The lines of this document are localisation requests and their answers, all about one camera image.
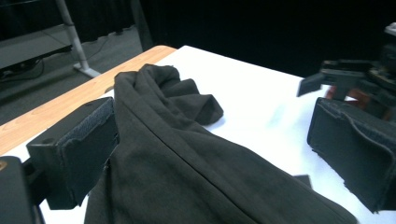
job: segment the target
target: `black cable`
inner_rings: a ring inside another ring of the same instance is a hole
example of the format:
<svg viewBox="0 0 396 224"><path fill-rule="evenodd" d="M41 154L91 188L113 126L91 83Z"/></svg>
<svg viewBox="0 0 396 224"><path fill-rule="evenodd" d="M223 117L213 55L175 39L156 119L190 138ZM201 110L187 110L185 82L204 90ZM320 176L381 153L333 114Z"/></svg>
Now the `black cable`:
<svg viewBox="0 0 396 224"><path fill-rule="evenodd" d="M46 33L45 31L41 31L41 32L42 32L44 35L47 35L47 36L49 36L50 38L52 38L53 40L57 41L58 43L64 45L65 47L71 45L71 44L66 44L66 43L62 42L62 41L59 40L58 38L54 37L53 35L50 35L50 34ZM94 54L92 54L91 56L87 57L87 60L86 60L86 61L88 61L91 57L95 56L95 55L98 54L100 51L102 51L102 48L105 46L105 43L107 43L107 41L108 41L108 36L106 36L106 40L102 43L101 47L99 47L99 49L98 49ZM71 56L72 56L72 58L73 58L73 61L79 62L79 60L76 59L76 58L73 56L73 54L72 54Z"/></svg>
<svg viewBox="0 0 396 224"><path fill-rule="evenodd" d="M41 62L41 71L38 74L36 74L34 76L21 76L21 74L35 69L40 62ZM23 69L23 71L11 72L9 74L5 74L5 72L3 72L3 75L0 77L0 83L10 82L10 81L21 81L21 80L27 80L27 79L33 79L33 78L40 77L41 75L44 74L44 68L45 68L44 60L39 59L35 62L35 64L33 66L29 66L27 69Z"/></svg>

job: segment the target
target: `table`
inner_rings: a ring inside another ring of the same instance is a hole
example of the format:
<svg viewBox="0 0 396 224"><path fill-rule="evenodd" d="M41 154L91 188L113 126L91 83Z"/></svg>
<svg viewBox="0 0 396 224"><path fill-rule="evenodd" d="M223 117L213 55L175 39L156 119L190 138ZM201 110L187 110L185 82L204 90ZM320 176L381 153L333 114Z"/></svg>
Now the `table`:
<svg viewBox="0 0 396 224"><path fill-rule="evenodd" d="M313 190L344 206L361 224L395 222L395 211L372 214L366 209L344 187L341 177L306 143L315 101L326 88L298 98L300 77L188 46L176 51L160 48L158 52L166 57L161 59L154 54L156 64L173 65L181 79L194 79L199 91L213 94L224 109L223 118L206 127L210 132L253 150L291 175L309 175ZM69 94L75 94L71 98L79 97L78 92ZM47 223L79 223L85 206L86 202L72 211L47 211L45 204L41 208Z"/></svg>
<svg viewBox="0 0 396 224"><path fill-rule="evenodd" d="M119 72L138 70L145 63L156 63L174 51L175 49L166 46L157 46L52 101L3 124L0 126L0 155L20 145L26 139L48 129L48 127L70 114L80 105L105 94L114 85L114 76Z"/></svg>

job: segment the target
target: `wrinkled garment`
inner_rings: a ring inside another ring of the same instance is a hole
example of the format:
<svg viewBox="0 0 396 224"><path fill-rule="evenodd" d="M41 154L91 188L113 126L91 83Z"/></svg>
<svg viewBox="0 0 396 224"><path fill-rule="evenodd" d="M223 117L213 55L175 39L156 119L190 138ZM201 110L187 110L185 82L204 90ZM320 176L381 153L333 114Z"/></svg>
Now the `wrinkled garment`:
<svg viewBox="0 0 396 224"><path fill-rule="evenodd" d="M86 223L357 223L249 149L201 124L222 116L171 66L118 74L120 144L92 190Z"/></svg>

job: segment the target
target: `wooden table edge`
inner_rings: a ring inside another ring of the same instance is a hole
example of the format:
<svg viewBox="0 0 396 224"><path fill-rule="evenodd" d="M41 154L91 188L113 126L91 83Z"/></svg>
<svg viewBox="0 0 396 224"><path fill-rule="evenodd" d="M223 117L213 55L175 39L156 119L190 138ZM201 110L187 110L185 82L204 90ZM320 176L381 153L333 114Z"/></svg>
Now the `wooden table edge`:
<svg viewBox="0 0 396 224"><path fill-rule="evenodd" d="M114 77L119 72L137 71L144 64L156 63L175 51L167 46L156 46L3 124L0 126L0 155L48 129L79 106L105 94L114 85Z"/></svg>

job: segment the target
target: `dark background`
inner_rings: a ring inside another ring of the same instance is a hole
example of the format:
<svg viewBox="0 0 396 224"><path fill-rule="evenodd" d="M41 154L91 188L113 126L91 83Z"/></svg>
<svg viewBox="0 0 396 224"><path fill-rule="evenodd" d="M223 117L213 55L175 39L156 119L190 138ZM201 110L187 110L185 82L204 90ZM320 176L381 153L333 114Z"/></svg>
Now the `dark background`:
<svg viewBox="0 0 396 224"><path fill-rule="evenodd" d="M145 0L155 44L190 45L300 77L323 60L379 58L390 0Z"/></svg>
<svg viewBox="0 0 396 224"><path fill-rule="evenodd" d="M61 23L53 0L0 0L0 40ZM154 45L190 45L307 77L324 60L377 60L394 0L142 0ZM134 24L129 0L66 0L81 42Z"/></svg>

